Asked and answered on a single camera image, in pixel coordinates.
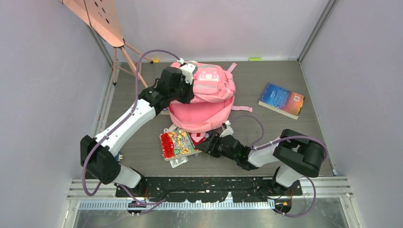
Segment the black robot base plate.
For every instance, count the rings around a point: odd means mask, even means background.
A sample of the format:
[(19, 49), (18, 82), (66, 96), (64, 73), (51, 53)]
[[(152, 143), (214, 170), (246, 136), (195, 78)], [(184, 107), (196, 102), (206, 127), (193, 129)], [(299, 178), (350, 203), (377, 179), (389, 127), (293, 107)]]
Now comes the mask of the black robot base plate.
[(279, 195), (271, 185), (271, 177), (145, 177), (133, 189), (118, 187), (116, 197), (146, 197), (151, 202), (195, 203), (263, 202)]

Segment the red comic paperback book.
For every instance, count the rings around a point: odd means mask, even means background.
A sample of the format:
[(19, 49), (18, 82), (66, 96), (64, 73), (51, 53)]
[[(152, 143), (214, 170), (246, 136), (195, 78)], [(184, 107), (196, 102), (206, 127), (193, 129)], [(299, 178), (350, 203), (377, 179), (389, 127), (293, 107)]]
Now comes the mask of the red comic paperback book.
[(174, 126), (160, 134), (162, 154), (165, 161), (171, 161), (201, 153), (185, 130)]

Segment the blue orange paperback book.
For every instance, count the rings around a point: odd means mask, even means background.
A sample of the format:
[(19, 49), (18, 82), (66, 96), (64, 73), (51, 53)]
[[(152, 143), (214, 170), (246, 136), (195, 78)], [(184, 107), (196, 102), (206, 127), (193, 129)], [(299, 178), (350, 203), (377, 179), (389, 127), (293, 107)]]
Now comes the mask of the blue orange paperback book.
[(258, 102), (260, 106), (297, 120), (305, 101), (305, 96), (278, 85), (268, 83)]

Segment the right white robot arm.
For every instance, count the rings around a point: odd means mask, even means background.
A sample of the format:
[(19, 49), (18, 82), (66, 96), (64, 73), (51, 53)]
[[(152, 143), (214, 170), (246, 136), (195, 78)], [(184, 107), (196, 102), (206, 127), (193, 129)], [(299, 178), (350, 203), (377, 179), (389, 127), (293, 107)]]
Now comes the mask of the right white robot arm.
[(318, 177), (323, 161), (328, 158), (328, 149), (322, 141), (291, 129), (283, 130), (280, 137), (258, 147), (245, 146), (232, 135), (214, 133), (196, 145), (196, 149), (215, 158), (229, 158), (247, 171), (281, 162), (270, 183), (278, 195), (285, 194), (302, 177)]

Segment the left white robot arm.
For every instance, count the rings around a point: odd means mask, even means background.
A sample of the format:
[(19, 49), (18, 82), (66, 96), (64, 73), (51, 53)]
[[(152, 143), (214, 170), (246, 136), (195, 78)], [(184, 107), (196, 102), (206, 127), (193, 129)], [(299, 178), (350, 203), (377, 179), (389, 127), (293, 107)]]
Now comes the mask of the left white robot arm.
[(148, 121), (172, 101), (189, 104), (194, 98), (193, 80), (197, 66), (187, 63), (166, 67), (152, 87), (144, 89), (134, 104), (111, 126), (95, 137), (86, 135), (80, 142), (83, 173), (90, 173), (102, 184), (125, 185), (135, 197), (145, 193), (142, 175), (115, 159), (123, 145)]

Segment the pink student backpack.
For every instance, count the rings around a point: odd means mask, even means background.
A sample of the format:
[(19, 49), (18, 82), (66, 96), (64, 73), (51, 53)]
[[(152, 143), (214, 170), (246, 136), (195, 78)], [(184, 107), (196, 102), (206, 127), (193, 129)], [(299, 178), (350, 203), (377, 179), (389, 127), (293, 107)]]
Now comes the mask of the pink student backpack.
[(225, 70), (219, 65), (187, 61), (193, 73), (194, 98), (189, 104), (173, 101), (168, 106), (174, 125), (188, 132), (195, 142), (200, 142), (208, 131), (220, 128), (234, 111), (252, 112), (248, 106), (234, 106), (236, 86), (232, 63)]

